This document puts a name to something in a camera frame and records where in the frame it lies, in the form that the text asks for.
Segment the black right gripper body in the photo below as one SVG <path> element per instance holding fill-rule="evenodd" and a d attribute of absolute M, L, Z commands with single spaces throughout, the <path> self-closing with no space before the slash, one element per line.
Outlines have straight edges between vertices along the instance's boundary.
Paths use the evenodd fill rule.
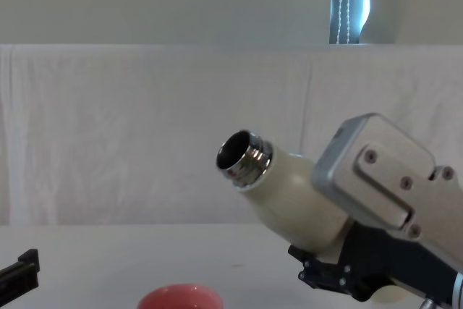
<path fill-rule="evenodd" d="M 456 271 L 420 244 L 395 239 L 381 229 L 353 224 L 339 267 L 339 291 L 360 302 L 395 284 L 451 307 Z"/>

